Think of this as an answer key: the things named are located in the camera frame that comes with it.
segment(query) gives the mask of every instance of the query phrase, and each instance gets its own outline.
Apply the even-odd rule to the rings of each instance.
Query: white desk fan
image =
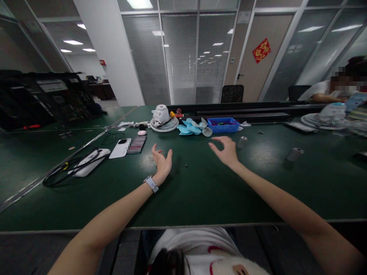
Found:
[[[150,121],[150,126],[154,131],[164,133],[177,128],[179,120],[176,117],[171,119],[166,105],[159,104],[152,113],[153,118]]]

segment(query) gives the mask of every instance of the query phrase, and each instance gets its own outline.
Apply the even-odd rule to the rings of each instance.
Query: smartwatch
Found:
[[[159,190],[159,188],[158,188],[158,185],[156,185],[156,183],[154,182],[154,180],[152,179],[152,176],[149,176],[149,177],[147,177],[144,181],[143,181],[143,183],[147,183],[149,186],[150,186],[150,188],[152,189],[152,191],[153,191],[153,193],[156,193],[158,190]]]

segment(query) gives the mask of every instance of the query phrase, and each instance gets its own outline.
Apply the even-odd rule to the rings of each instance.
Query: woman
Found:
[[[305,204],[244,167],[237,159],[236,144],[229,137],[212,140],[223,143],[222,151],[209,143],[218,158],[302,236],[327,274],[356,274],[360,270],[364,256],[333,227]],[[172,149],[167,158],[161,152],[156,151],[155,144],[152,154],[157,173],[152,180],[158,187],[172,167]],[[153,194],[154,183],[147,180],[91,220],[71,240],[49,274],[94,274],[103,249]],[[220,227],[166,230],[155,244],[149,264],[149,274],[267,274],[243,258],[228,232]]]

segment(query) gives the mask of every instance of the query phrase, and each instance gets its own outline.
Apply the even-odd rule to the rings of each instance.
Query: blue plastic basket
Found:
[[[217,125],[218,123],[233,123],[233,125]],[[238,130],[240,124],[234,118],[208,118],[208,127],[213,131],[213,134],[217,133],[235,133]]]

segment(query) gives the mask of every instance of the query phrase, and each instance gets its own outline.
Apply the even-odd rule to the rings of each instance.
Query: hand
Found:
[[[212,140],[223,143],[224,149],[220,151],[213,143],[209,143],[210,148],[217,155],[217,157],[227,166],[238,163],[236,153],[236,143],[227,136],[212,137]]]
[[[152,154],[153,159],[157,165],[157,173],[153,176],[153,180],[159,186],[161,185],[172,168],[172,149],[169,149],[167,158],[165,158],[161,153],[162,150],[156,151],[157,144],[153,145]]]

